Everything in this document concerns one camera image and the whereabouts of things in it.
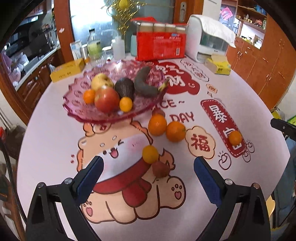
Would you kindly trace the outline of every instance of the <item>fruit bowl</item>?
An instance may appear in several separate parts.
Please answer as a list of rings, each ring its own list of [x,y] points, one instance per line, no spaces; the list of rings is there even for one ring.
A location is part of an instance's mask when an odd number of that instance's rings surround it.
[[[115,123],[117,121],[135,117],[152,109],[153,106],[163,99],[167,88],[153,98],[145,98],[138,93],[135,93],[133,108],[127,113],[118,109],[117,111],[105,114],[100,112],[95,105],[86,104],[83,100],[83,93],[91,88],[91,80],[95,75],[104,73],[111,78],[114,84],[122,77],[128,77],[134,81],[137,72],[145,66],[145,62],[121,60],[119,62],[106,63],[104,66],[94,67],[91,71],[85,71],[83,77],[75,78],[74,83],[69,85],[69,90],[63,97],[65,101],[63,107],[68,112],[68,116],[74,117],[79,122],[103,124]],[[159,87],[164,81],[165,76],[163,72],[157,70],[155,66],[152,66],[146,82],[151,86]]]

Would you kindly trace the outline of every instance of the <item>tissue box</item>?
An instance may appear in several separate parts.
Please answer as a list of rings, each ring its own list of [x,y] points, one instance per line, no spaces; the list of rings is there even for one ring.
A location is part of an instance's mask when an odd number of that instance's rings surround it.
[[[83,58],[73,60],[58,66],[50,75],[53,82],[57,82],[72,75],[79,74],[84,69]]]
[[[211,58],[206,59],[205,66],[214,74],[229,75],[231,71],[231,65],[224,55],[212,54]]]

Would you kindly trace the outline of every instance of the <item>table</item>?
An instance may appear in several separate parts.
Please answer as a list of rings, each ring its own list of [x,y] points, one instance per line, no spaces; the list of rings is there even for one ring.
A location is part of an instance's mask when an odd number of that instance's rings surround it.
[[[171,78],[158,106],[168,122],[184,123],[186,140],[170,143],[165,135],[150,137],[146,128],[151,111],[113,125],[83,125],[62,107],[74,78],[52,83],[34,110],[20,152],[17,189],[26,214],[37,183],[53,185],[74,177],[97,154],[104,158],[106,171],[82,210],[103,241],[196,240],[216,210],[194,173],[196,156],[207,158],[236,184],[259,183],[267,200],[289,151],[281,132],[271,128],[272,115],[257,94],[234,71],[216,75],[189,58],[149,64],[157,64]],[[244,138],[237,147],[227,139],[234,129]],[[152,142],[160,161],[171,168],[170,176],[159,180],[141,161],[142,148]],[[126,179],[131,185],[122,182]],[[68,237],[75,239],[61,205],[58,211]]]

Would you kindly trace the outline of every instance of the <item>door handle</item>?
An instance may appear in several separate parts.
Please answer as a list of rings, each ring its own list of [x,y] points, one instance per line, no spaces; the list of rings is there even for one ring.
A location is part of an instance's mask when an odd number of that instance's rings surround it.
[[[180,13],[179,13],[179,22],[183,23],[185,21],[186,16],[186,2],[181,2],[180,5]]]
[[[279,73],[280,76],[282,76],[285,79],[285,77],[280,72],[278,72],[278,73]]]

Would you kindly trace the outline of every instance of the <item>red banner print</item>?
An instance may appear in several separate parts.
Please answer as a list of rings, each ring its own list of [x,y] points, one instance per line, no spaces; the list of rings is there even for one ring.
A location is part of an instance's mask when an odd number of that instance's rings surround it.
[[[188,92],[192,95],[197,95],[200,91],[200,85],[191,78],[191,75],[179,69],[179,66],[173,62],[158,61],[147,62],[147,65],[155,65],[156,69],[161,70],[166,78],[169,78],[168,90],[169,94],[180,94]]]
[[[216,130],[218,131],[231,155],[234,157],[241,156],[247,149],[246,142],[243,138],[241,144],[238,146],[233,146],[230,144],[228,135],[234,130],[239,131],[239,129],[226,109],[218,101],[213,99],[202,100],[200,104],[216,127]]]

